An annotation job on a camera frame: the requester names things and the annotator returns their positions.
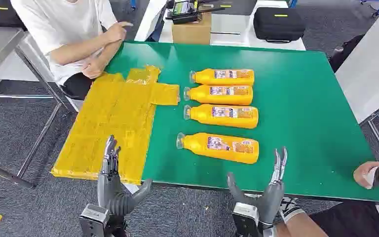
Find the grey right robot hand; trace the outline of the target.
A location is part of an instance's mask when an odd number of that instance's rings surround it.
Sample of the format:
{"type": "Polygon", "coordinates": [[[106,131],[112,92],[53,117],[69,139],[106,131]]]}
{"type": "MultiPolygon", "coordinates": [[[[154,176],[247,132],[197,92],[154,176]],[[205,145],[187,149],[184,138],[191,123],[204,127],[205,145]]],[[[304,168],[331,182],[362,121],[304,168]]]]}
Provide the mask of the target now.
{"type": "Polygon", "coordinates": [[[282,154],[279,153],[278,149],[275,149],[274,156],[274,168],[270,182],[258,199],[246,196],[237,186],[233,173],[227,173],[227,186],[232,197],[236,202],[255,206],[259,212],[259,221],[265,225],[272,224],[285,191],[283,176],[288,158],[286,147],[282,148],[282,154]]]}

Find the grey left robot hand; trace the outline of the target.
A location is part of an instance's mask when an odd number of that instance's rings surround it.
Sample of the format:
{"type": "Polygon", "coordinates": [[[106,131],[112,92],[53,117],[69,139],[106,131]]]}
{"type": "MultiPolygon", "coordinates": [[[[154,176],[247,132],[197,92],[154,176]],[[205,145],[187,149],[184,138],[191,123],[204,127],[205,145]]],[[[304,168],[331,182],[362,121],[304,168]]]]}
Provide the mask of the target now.
{"type": "Polygon", "coordinates": [[[152,179],[143,182],[134,194],[124,194],[118,172],[118,157],[121,147],[116,147],[117,141],[110,135],[104,148],[102,168],[98,174],[97,195],[98,205],[114,216],[125,216],[132,212],[149,194],[152,179]]]}

